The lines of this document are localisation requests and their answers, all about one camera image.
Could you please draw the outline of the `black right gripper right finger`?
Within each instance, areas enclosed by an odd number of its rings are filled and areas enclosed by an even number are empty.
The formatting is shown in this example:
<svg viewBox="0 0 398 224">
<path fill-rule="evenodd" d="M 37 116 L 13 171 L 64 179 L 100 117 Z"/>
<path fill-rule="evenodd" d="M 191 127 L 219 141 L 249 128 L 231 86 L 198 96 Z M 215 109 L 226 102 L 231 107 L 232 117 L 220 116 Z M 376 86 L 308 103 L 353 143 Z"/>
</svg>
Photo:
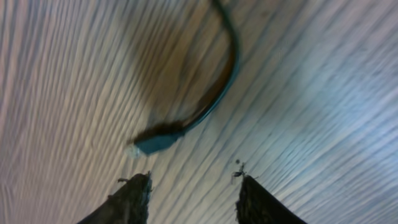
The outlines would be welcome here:
<svg viewBox="0 0 398 224">
<path fill-rule="evenodd" d="M 243 162 L 232 178 L 242 177 L 235 203 L 239 224 L 306 224 L 244 170 Z"/>
</svg>

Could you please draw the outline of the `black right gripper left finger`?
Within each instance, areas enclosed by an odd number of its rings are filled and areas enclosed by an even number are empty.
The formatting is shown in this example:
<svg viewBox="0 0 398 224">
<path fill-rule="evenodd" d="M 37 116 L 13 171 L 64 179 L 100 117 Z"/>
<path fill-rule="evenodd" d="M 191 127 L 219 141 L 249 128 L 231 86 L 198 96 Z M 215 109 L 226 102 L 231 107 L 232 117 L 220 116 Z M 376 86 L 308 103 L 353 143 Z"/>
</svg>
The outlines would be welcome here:
<svg viewBox="0 0 398 224">
<path fill-rule="evenodd" d="M 152 192 L 151 172 L 118 179 L 121 186 L 78 224 L 147 224 Z"/>
</svg>

